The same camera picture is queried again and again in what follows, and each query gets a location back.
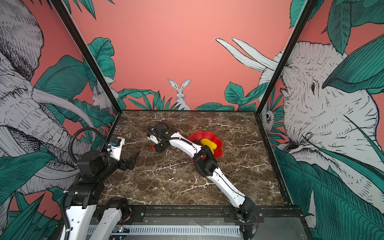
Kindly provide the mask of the long yellow fake fruit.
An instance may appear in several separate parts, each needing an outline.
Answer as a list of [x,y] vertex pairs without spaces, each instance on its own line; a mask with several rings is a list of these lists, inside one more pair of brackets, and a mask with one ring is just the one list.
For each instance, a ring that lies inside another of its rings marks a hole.
[[203,146],[208,146],[213,154],[214,154],[214,150],[217,149],[217,144],[214,143],[213,141],[209,140],[209,139],[203,138],[200,140],[200,143]]

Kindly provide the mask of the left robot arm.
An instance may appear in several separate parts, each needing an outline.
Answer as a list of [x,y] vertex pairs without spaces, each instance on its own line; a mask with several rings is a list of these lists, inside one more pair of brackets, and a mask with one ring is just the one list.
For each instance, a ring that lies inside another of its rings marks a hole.
[[[90,151],[79,160],[80,174],[74,184],[65,193],[61,202],[64,228],[62,240],[85,240],[92,217],[98,210],[98,202],[105,185],[104,180],[116,170],[132,170],[139,157],[134,153],[129,160],[108,158],[107,153]],[[137,222],[143,219],[145,209],[130,206],[128,200],[114,197],[108,201],[96,229],[91,234],[92,240],[109,240],[121,222]]]

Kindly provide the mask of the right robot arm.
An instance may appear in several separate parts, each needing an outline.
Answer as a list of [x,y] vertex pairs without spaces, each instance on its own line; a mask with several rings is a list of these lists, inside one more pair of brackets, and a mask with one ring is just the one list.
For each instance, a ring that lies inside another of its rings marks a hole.
[[220,169],[217,157],[223,155],[223,142],[213,132],[196,131],[185,138],[162,122],[148,126],[148,131],[147,138],[154,143],[152,148],[157,153],[163,153],[168,147],[173,147],[187,154],[193,161],[196,172],[212,181],[224,193],[235,208],[240,221],[259,221],[259,211],[255,203],[238,190]]

